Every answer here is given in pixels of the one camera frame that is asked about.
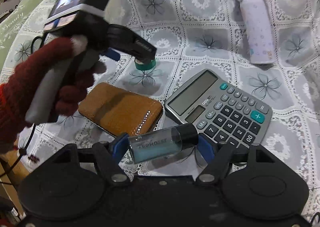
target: red knit glove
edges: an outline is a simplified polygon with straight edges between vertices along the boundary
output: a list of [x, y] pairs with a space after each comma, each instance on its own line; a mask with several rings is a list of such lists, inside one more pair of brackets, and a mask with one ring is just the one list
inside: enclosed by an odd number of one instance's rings
[[[47, 71], [58, 61], [80, 54], [86, 46], [87, 39], [84, 36], [56, 38], [17, 65], [9, 81], [0, 85], [0, 153], [11, 150], [17, 134], [24, 127], [31, 126], [25, 122], [25, 115]], [[105, 67], [101, 69], [99, 65], [100, 72], [105, 71]], [[75, 113], [78, 102], [87, 95], [87, 87], [94, 84], [95, 68], [78, 74], [74, 85], [60, 89], [55, 105], [58, 114], [70, 116]]]

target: lace tablecloth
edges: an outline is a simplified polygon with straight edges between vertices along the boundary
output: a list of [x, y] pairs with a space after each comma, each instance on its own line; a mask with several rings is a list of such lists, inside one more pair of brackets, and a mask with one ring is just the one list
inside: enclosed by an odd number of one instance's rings
[[[158, 48], [157, 66], [138, 71], [128, 55], [122, 55], [119, 62], [101, 57], [108, 70], [96, 77], [96, 84], [109, 82], [164, 103], [186, 80], [210, 68], [227, 82], [252, 93], [273, 107], [262, 144], [307, 182], [310, 197], [303, 215], [310, 218], [319, 210], [320, 198], [320, 0], [265, 1], [277, 59], [274, 65], [256, 66], [248, 62], [246, 30], [235, 0], [111, 0], [107, 19], [128, 26], [154, 44]], [[30, 40], [41, 35], [54, 2], [44, 0], [20, 29], [4, 64], [2, 82], [30, 54]], [[173, 124], [163, 115], [155, 129]], [[30, 129], [21, 133], [19, 145], [29, 134]], [[111, 140], [76, 113], [36, 127], [28, 154], [39, 157], [42, 163], [67, 143], [84, 148]], [[39, 165], [25, 157], [23, 163], [30, 170]], [[120, 165], [130, 178], [134, 174], [196, 177], [205, 163], [197, 151], [194, 156], [193, 150], [186, 150], [139, 165], [126, 154]]]

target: screw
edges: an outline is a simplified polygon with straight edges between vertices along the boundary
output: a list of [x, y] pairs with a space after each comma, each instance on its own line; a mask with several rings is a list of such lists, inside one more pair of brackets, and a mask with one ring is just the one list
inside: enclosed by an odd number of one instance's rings
[[159, 185], [166, 185], [167, 183], [168, 183], [167, 181], [162, 180], [159, 182]]
[[119, 182], [124, 182], [127, 180], [127, 176], [125, 174], [114, 174], [111, 177], [113, 182], [119, 183]]
[[199, 176], [199, 179], [202, 182], [212, 182], [214, 180], [214, 176], [211, 174], [202, 174]]

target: calculator button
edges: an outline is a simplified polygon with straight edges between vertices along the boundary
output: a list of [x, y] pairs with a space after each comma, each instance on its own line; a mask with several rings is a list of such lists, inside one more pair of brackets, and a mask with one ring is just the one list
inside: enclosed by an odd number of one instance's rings
[[228, 87], [227, 83], [222, 83], [220, 86], [221, 90], [225, 90]]
[[256, 137], [253, 136], [251, 133], [248, 133], [245, 135], [244, 139], [243, 139], [243, 142], [250, 145], [251, 143], [253, 143], [254, 139]]
[[241, 95], [241, 93], [240, 93], [239, 91], [236, 91], [236, 92], [234, 93], [235, 98], [239, 98], [240, 95]]
[[256, 110], [253, 110], [250, 114], [250, 117], [257, 121], [258, 123], [263, 123], [264, 122], [264, 115], [262, 113], [259, 113]]
[[222, 130], [218, 132], [218, 134], [214, 137], [216, 142], [227, 141], [229, 135], [223, 132]]
[[225, 125], [223, 126], [223, 129], [226, 130], [229, 133], [232, 133], [233, 129], [236, 127], [236, 125], [232, 121], [227, 121]]
[[219, 110], [222, 106], [223, 106], [222, 102], [216, 102], [213, 108], [215, 108], [216, 110]]
[[225, 121], [226, 118], [224, 118], [221, 114], [218, 114], [217, 117], [213, 120], [213, 122], [220, 127], [223, 125]]
[[241, 122], [240, 122], [240, 125], [243, 126], [243, 127], [245, 127], [245, 128], [247, 129], [247, 128], [249, 128], [249, 125], [250, 125], [251, 122], [252, 122], [252, 121], [251, 121], [249, 118], [247, 118], [247, 117], [244, 116], [244, 117], [242, 118]]
[[235, 103], [236, 103], [235, 99], [230, 99], [229, 102], [228, 102], [228, 104], [231, 105], [231, 106], [235, 105]]
[[246, 102], [248, 99], [248, 97], [246, 95], [242, 95], [241, 97], [241, 101]]
[[249, 108], [249, 107], [245, 107], [245, 108], [243, 108], [243, 113], [244, 114], [249, 114], [250, 113], [250, 111], [251, 111], [251, 109]]
[[197, 128], [199, 130], [202, 130], [207, 124], [208, 124], [208, 122], [206, 120], [202, 120], [202, 121], [198, 122]]
[[215, 111], [209, 111], [207, 112], [207, 114], [205, 115], [205, 117], [209, 120], [211, 120], [214, 116], [215, 116], [216, 112]]
[[207, 129], [205, 129], [204, 133], [208, 135], [210, 138], [213, 138], [215, 134], [218, 132], [218, 128], [215, 127], [213, 124], [210, 124]]
[[223, 96], [221, 96], [221, 101], [225, 102], [228, 100], [228, 98], [229, 98], [228, 95], [223, 95]]
[[230, 138], [228, 139], [228, 142], [229, 142], [230, 144], [232, 144], [232, 145], [235, 145], [235, 146], [237, 146], [238, 143], [239, 143], [237, 140], [233, 139], [233, 137], [230, 137]]
[[230, 119], [239, 122], [242, 117], [242, 114], [238, 113], [237, 111], [234, 111], [233, 114], [230, 116]]
[[224, 108], [221, 110], [221, 113], [224, 114], [225, 116], [230, 116], [232, 111], [233, 111], [232, 108], [230, 108], [229, 106], [225, 105]]
[[232, 94], [234, 90], [235, 90], [234, 87], [229, 87], [228, 90], [227, 90], [227, 93], [228, 94]]
[[245, 130], [238, 126], [232, 135], [236, 136], [239, 140], [241, 140], [244, 134], [245, 134]]
[[255, 122], [252, 123], [249, 129], [249, 131], [253, 132], [256, 135], [258, 134], [259, 130], [260, 130], [260, 125], [256, 124]]
[[237, 105], [236, 105], [236, 109], [237, 110], [241, 110], [242, 109], [242, 107], [243, 107], [243, 104], [241, 104], [241, 103], [237, 103]]
[[255, 103], [256, 103], [256, 102], [255, 102], [253, 99], [249, 99], [248, 104], [249, 104], [250, 106], [254, 106]]
[[256, 104], [256, 109], [264, 114], [267, 114], [269, 111], [269, 108], [265, 104], [260, 102]]

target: calculator brand logo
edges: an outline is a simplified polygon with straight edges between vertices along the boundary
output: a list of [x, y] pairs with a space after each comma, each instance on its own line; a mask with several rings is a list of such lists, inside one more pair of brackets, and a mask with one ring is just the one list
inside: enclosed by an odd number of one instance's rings
[[207, 102], [209, 102], [210, 98], [211, 96], [208, 96], [208, 98], [202, 102], [202, 105], [205, 105]]

